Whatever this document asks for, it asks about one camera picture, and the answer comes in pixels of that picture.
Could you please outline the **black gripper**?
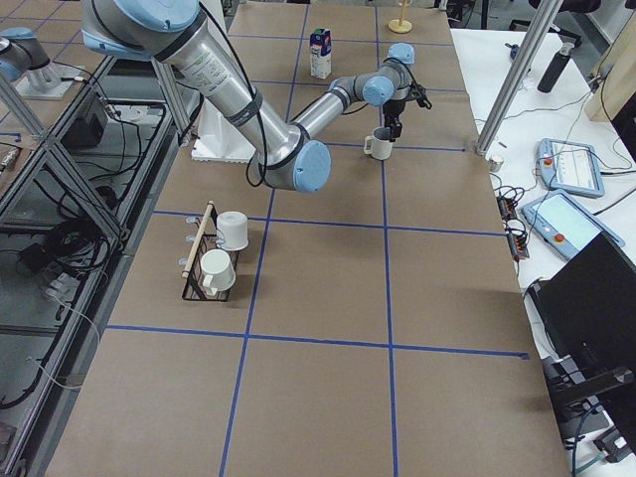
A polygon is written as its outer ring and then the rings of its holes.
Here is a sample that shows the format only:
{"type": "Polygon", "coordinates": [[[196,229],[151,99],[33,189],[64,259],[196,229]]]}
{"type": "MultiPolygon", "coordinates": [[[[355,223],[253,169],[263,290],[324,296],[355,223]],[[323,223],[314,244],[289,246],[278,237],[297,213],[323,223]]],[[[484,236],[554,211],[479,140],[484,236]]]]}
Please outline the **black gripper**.
{"type": "Polygon", "coordinates": [[[392,98],[382,106],[384,128],[390,130],[390,141],[401,137],[402,123],[399,120],[408,102],[415,101],[421,108],[432,109],[432,103],[427,97],[426,89],[419,83],[412,83],[408,87],[397,91],[397,98],[392,98]]]}

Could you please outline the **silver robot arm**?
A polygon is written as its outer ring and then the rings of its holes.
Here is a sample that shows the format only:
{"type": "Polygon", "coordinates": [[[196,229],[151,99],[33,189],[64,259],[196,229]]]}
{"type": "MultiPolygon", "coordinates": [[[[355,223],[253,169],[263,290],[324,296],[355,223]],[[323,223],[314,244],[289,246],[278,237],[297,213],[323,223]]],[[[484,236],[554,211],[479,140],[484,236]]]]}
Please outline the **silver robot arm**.
{"type": "Polygon", "coordinates": [[[76,82],[85,82],[74,67],[56,65],[32,30],[1,32],[1,76],[27,99],[61,100],[76,82]]]}
{"type": "Polygon", "coordinates": [[[335,79],[290,122],[251,84],[229,40],[208,29],[211,15],[197,1],[84,1],[84,44],[106,56],[155,60],[174,67],[255,149],[247,176],[272,189],[314,193],[329,179],[331,156],[317,135],[353,103],[381,108],[390,140],[409,101],[430,108],[414,78],[412,45],[397,43],[369,74],[335,79]]]}

